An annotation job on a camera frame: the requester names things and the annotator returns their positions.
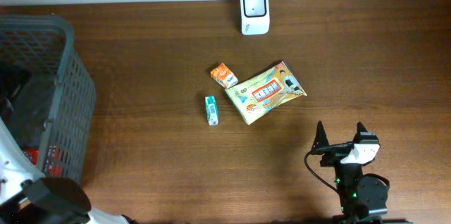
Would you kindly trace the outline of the orange Kleenex tissue pack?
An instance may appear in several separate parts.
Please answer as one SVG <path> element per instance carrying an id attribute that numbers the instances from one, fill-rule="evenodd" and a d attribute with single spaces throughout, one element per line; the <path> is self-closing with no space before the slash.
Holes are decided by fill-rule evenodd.
<path id="1" fill-rule="evenodd" d="M 238 83 L 238 78 L 224 63 L 221 63 L 219 66 L 214 68 L 210 72 L 210 76 L 224 89 L 233 87 Z"/>

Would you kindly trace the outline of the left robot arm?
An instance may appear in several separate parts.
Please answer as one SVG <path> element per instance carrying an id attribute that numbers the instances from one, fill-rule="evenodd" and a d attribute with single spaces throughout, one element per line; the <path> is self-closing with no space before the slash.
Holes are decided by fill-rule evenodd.
<path id="1" fill-rule="evenodd" d="M 70 178 L 46 177 L 25 157 L 1 123 L 1 222 L 132 224 L 125 215 L 93 207 Z"/>

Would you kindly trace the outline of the yellow wet wipes pack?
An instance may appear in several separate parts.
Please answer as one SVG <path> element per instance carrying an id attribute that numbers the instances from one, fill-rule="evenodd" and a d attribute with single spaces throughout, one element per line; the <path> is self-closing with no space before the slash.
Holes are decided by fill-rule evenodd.
<path id="1" fill-rule="evenodd" d="M 248 125 L 270 110 L 307 95 L 286 61 L 225 92 Z"/>

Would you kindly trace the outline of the green tissue pack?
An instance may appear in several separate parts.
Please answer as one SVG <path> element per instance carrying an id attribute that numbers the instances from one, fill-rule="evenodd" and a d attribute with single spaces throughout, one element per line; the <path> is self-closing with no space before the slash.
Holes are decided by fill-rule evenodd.
<path id="1" fill-rule="evenodd" d="M 206 115 L 209 125 L 218 125 L 218 107 L 214 96 L 205 97 Z"/>

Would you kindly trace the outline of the red snack bag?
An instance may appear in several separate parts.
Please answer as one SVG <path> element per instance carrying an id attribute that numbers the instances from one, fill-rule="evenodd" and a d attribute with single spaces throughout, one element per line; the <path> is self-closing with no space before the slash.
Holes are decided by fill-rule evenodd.
<path id="1" fill-rule="evenodd" d="M 34 165 L 37 166 L 39 149 L 37 148 L 28 148 L 22 149 L 25 157 Z M 57 164 L 57 161 L 60 160 L 61 150 L 57 146 L 50 146 L 47 157 L 50 159 L 45 161 L 44 164 L 44 173 L 53 177 L 60 177 L 62 174 L 62 166 Z"/>

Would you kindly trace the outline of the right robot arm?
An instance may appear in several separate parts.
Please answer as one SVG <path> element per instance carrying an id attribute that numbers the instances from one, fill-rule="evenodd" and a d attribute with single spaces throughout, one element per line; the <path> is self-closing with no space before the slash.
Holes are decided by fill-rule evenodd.
<path id="1" fill-rule="evenodd" d="M 386 201 L 390 182 L 373 174 L 363 173 L 363 167 L 375 160 L 381 145 L 375 133 L 357 123 L 357 133 L 351 142 L 330 144 L 323 123 L 319 121 L 311 151 L 306 156 L 319 155 L 321 167 L 332 167 L 335 184 L 317 177 L 338 194 L 341 214 L 333 223 L 382 223 L 388 212 Z"/>

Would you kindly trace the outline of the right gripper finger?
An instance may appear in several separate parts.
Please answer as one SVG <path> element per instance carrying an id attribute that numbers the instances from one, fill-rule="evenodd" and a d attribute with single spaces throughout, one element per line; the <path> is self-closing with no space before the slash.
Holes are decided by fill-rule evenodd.
<path id="1" fill-rule="evenodd" d="M 368 130 L 364 127 L 362 122 L 357 123 L 357 133 L 359 135 L 367 135 L 369 133 Z"/>
<path id="2" fill-rule="evenodd" d="M 312 144 L 312 151 L 320 151 L 323 149 L 327 149 L 329 147 L 329 142 L 327 139 L 326 131 L 324 130 L 323 123 L 319 121 L 316 126 L 316 135 L 314 138 L 314 142 Z"/>

